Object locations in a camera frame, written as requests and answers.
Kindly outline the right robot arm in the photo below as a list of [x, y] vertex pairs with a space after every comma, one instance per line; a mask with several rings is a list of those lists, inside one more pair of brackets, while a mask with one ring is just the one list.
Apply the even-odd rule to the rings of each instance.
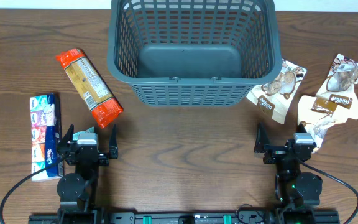
[[281, 203], [265, 213], [265, 223], [317, 222], [314, 207], [320, 204], [323, 180], [300, 169], [300, 164], [311, 158], [315, 146], [311, 134], [301, 126], [284, 146], [274, 146], [263, 124], [257, 125], [254, 152], [264, 155], [263, 163], [275, 165], [275, 196]]

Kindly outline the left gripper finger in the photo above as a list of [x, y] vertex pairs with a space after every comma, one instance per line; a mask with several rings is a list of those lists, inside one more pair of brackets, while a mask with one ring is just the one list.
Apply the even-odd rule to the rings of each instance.
[[112, 127], [112, 133], [109, 139], [109, 158], [117, 159], [118, 158], [118, 146], [116, 140], [116, 125]]
[[74, 132], [74, 125], [71, 124], [70, 127], [68, 128], [68, 131], [66, 132], [64, 137], [62, 137], [62, 139], [58, 145], [59, 146], [67, 146], [69, 144], [69, 142], [73, 139], [73, 132]]

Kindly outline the Kleenex tissue multipack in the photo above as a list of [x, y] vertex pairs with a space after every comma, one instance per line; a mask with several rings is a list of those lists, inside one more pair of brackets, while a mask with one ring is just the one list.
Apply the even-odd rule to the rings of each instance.
[[62, 135], [60, 102], [56, 94], [38, 95], [30, 98], [30, 121], [32, 134], [31, 177], [33, 182], [63, 177], [63, 163], [57, 146]]

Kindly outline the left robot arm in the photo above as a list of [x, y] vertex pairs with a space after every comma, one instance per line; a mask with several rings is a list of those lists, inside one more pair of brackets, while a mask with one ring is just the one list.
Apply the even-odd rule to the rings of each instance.
[[58, 143], [57, 152], [75, 171], [64, 175], [57, 184], [60, 197], [57, 223], [104, 224], [109, 223], [105, 209], [95, 205], [99, 168], [108, 166], [111, 159], [118, 158], [116, 126], [112, 127], [108, 152], [99, 150], [98, 135], [84, 133], [73, 139], [74, 125]]

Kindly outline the beige cookie snack pouch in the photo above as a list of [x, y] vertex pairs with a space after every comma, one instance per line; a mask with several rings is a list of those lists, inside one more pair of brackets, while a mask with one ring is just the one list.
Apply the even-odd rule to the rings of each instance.
[[337, 54], [316, 97], [324, 98], [347, 109], [356, 105], [354, 87], [358, 84], [358, 62]]

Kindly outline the beige Pantree snack pouch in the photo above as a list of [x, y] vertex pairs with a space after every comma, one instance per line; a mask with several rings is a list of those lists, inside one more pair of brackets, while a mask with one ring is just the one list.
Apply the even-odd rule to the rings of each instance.
[[284, 124], [293, 97], [306, 73], [307, 69], [283, 59], [281, 71], [276, 78], [272, 82], [253, 87], [246, 98], [263, 114]]

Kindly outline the teal snack pack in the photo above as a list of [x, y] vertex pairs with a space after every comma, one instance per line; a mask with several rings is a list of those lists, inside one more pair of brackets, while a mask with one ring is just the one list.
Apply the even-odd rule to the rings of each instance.
[[81, 134], [86, 134], [86, 133], [94, 133], [94, 127], [90, 127], [90, 128], [87, 129], [87, 130], [78, 131], [78, 132], [74, 133], [74, 134], [73, 134], [73, 140], [74, 140], [74, 141], [77, 141], [79, 135], [81, 135]]

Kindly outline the orange biscuit roll package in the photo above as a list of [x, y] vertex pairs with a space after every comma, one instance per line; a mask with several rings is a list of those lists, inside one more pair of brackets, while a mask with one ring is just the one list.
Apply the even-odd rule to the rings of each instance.
[[124, 108], [86, 54], [78, 48], [55, 56], [100, 128], [111, 124]]

